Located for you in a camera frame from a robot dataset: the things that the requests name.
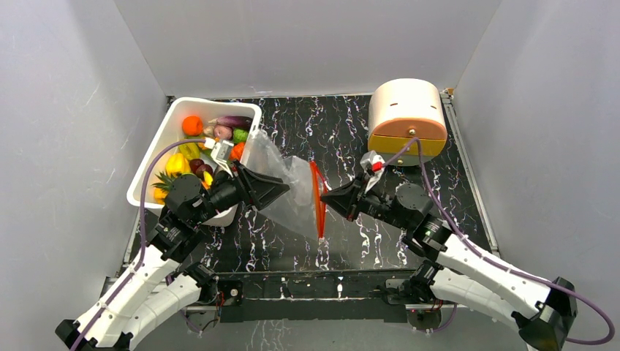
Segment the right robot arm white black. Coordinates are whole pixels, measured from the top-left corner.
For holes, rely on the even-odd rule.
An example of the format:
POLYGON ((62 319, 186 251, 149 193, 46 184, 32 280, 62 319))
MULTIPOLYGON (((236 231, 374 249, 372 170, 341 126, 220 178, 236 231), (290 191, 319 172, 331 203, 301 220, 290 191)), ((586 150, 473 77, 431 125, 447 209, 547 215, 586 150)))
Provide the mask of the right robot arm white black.
POLYGON ((423 187, 405 184, 388 195, 355 179, 321 201, 348 220, 366 214, 404 230, 403 243, 424 259, 404 283, 418 301, 467 306, 508 325, 536 350, 564 346, 577 315, 573 285, 531 276, 458 236, 431 213, 433 203, 423 187))

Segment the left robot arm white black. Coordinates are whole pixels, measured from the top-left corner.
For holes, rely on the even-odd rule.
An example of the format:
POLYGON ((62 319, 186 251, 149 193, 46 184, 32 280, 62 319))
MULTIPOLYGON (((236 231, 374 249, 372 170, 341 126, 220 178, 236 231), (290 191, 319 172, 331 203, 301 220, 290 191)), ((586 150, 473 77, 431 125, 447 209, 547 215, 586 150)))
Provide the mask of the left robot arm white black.
POLYGON ((290 189, 280 178, 239 162, 233 165, 231 175, 217 176, 209 188, 189 174, 171 183, 162 215, 142 239, 140 253, 87 312, 56 327, 66 347, 134 350, 182 308, 194 302, 210 304, 221 296, 217 275, 200 263, 190 265, 158 293, 153 291, 203 240, 204 222, 239 203, 264 209, 290 189))

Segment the toy pineapple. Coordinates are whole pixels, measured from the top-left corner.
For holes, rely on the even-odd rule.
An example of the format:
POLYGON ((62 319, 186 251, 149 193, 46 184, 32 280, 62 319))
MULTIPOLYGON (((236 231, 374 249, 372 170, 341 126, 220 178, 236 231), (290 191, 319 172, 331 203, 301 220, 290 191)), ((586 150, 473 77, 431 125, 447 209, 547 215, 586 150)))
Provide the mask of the toy pineapple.
POLYGON ((165 172, 157 173, 156 178, 157 181, 151 185, 151 187, 153 188, 153 199, 156 203, 164 205, 165 198, 169 194, 169 191, 175 179, 166 174, 165 172))

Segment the clear zip bag orange zipper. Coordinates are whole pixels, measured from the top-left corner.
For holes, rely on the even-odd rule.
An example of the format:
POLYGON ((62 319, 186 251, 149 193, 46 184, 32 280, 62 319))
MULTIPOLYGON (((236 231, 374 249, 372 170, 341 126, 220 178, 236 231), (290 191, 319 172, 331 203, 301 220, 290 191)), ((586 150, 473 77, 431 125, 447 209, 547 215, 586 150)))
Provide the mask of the clear zip bag orange zipper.
POLYGON ((318 217, 325 212, 319 205, 323 185, 310 162, 283 156, 267 133, 256 129, 246 141, 242 163, 254 172, 281 179, 290 188, 260 214, 310 240, 324 240, 318 217))

